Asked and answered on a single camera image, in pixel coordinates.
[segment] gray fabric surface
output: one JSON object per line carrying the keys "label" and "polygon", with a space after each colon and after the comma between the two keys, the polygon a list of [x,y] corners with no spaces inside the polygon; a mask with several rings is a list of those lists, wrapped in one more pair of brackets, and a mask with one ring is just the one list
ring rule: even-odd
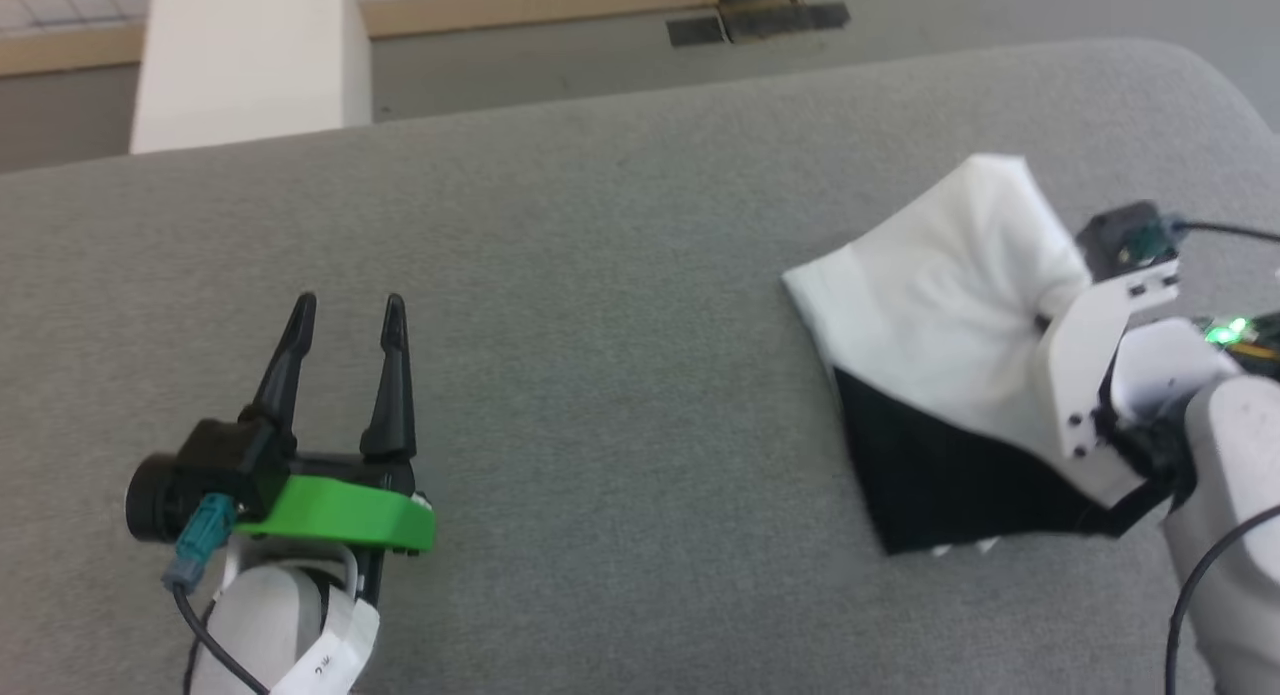
{"label": "gray fabric surface", "polygon": [[[410,314],[439,547],[389,563],[365,692],[1155,691],[1155,518],[883,558],[778,280],[974,151],[1027,154],[1073,229],[1143,197],[1280,225],[1274,136],[1157,44],[0,177],[0,691],[175,691],[189,636],[123,493],[234,416],[302,289],[307,449],[355,448],[387,292]],[[1277,259],[1192,241],[1174,311],[1276,308]]]}

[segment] green plastic part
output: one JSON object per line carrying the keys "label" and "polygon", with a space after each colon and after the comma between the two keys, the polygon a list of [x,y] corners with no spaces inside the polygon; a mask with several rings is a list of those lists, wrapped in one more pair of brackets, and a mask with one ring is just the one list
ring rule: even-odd
{"label": "green plastic part", "polygon": [[425,553],[435,543],[435,513],[390,490],[293,475],[262,522],[236,523],[236,531]]}

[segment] glowing green light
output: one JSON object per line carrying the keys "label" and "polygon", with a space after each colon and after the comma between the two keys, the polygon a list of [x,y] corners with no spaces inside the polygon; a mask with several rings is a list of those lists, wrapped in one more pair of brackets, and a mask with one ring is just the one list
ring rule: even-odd
{"label": "glowing green light", "polygon": [[1207,332],[1204,334],[1204,339],[1210,340],[1210,343],[1216,343],[1216,344],[1220,344],[1220,346],[1228,346],[1230,343],[1235,343],[1235,340],[1239,340],[1240,339],[1240,334],[1239,334],[1239,332],[1235,332],[1235,330],[1230,329],[1229,326],[1216,326],[1215,329],[1212,329],[1212,330],[1210,330],[1210,332]]}

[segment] wooden frame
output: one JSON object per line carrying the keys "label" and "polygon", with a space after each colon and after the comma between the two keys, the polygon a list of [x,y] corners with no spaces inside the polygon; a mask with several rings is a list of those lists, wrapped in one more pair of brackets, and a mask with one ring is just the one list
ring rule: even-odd
{"label": "wooden frame", "polygon": [[[361,3],[370,38],[580,20],[631,12],[713,6],[718,0],[398,0]],[[0,38],[0,76],[128,65],[142,60],[145,28],[123,26],[74,33]]]}

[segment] black and white fabric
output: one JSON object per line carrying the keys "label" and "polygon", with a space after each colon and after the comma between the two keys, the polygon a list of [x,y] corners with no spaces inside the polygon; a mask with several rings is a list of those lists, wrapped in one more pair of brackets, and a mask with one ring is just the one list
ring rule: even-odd
{"label": "black and white fabric", "polygon": [[888,553],[1117,536],[1167,495],[1116,458],[1057,452],[1032,362],[1042,323],[1092,276],[1023,159],[969,157],[783,282],[829,369]]}

